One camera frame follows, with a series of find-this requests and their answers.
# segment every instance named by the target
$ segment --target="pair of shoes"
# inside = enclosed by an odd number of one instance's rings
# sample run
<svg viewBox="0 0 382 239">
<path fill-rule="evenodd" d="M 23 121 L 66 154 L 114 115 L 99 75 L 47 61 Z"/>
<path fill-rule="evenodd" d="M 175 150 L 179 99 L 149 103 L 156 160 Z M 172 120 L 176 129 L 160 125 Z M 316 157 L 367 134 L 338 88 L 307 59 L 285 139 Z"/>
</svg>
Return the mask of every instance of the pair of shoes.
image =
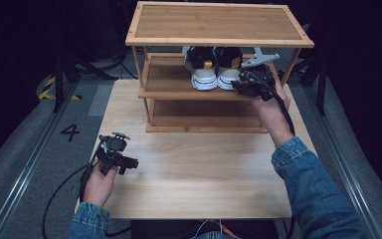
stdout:
<svg viewBox="0 0 382 239">
<path fill-rule="evenodd" d="M 242 63 L 238 47 L 191 47 L 185 57 L 185 67 L 192 74 L 191 85 L 198 91 L 217 87 L 234 90 L 231 82 L 239 80 Z"/>
</svg>

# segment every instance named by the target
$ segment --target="bottom shelf board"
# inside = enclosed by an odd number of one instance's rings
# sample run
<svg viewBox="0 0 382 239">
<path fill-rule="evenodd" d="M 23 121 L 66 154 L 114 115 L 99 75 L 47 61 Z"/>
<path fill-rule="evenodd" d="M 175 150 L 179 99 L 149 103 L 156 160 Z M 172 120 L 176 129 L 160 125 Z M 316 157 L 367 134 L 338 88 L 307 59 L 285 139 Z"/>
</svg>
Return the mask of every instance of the bottom shelf board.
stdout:
<svg viewBox="0 0 382 239">
<path fill-rule="evenodd" d="M 150 100 L 147 132 L 267 132 L 243 101 Z"/>
</svg>

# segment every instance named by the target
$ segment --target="person's right arm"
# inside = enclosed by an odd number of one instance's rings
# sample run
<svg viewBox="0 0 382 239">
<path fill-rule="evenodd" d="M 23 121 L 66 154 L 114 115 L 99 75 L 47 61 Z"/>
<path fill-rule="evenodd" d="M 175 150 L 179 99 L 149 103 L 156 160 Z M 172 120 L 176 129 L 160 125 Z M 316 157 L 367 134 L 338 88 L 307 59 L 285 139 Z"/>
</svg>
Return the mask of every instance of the person's right arm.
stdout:
<svg viewBox="0 0 382 239">
<path fill-rule="evenodd" d="M 288 107 L 289 97 L 280 84 L 276 88 Z M 285 181 L 302 238 L 366 238 L 355 210 L 318 157 L 290 132 L 276 100 L 250 99 L 250 102 L 258 110 L 260 121 L 277 148 L 272 164 Z"/>
</svg>

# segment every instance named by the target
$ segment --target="denim jacket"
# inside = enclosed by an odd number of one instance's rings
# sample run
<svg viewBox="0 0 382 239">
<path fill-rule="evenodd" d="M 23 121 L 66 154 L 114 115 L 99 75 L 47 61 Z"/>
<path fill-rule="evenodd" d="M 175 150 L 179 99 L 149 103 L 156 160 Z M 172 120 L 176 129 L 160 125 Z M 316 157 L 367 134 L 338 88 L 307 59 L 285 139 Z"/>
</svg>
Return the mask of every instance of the denim jacket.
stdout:
<svg viewBox="0 0 382 239">
<path fill-rule="evenodd" d="M 301 238 L 367 238 L 355 210 L 326 172 L 318 157 L 294 137 L 276 149 L 272 164 L 285 181 L 293 216 Z M 71 225 L 69 238 L 104 238 L 109 214 L 81 203 Z M 231 238 L 207 233 L 196 237 Z"/>
</svg>

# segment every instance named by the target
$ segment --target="middle shelf board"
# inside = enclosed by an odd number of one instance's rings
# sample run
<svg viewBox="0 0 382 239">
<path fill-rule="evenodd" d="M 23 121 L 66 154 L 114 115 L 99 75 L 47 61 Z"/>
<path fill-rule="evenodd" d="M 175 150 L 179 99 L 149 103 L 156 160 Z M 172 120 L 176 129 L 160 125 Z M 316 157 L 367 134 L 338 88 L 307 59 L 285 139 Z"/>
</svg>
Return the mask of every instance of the middle shelf board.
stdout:
<svg viewBox="0 0 382 239">
<path fill-rule="evenodd" d="M 243 101 L 150 100 L 147 131 L 267 132 Z"/>
<path fill-rule="evenodd" d="M 142 79 L 144 87 L 139 89 L 141 99 L 175 100 L 216 100 L 246 101 L 247 98 L 235 90 L 225 91 L 216 88 L 211 91 L 197 91 L 191 86 L 191 73 L 184 65 L 182 53 L 149 53 L 144 63 Z"/>
</svg>

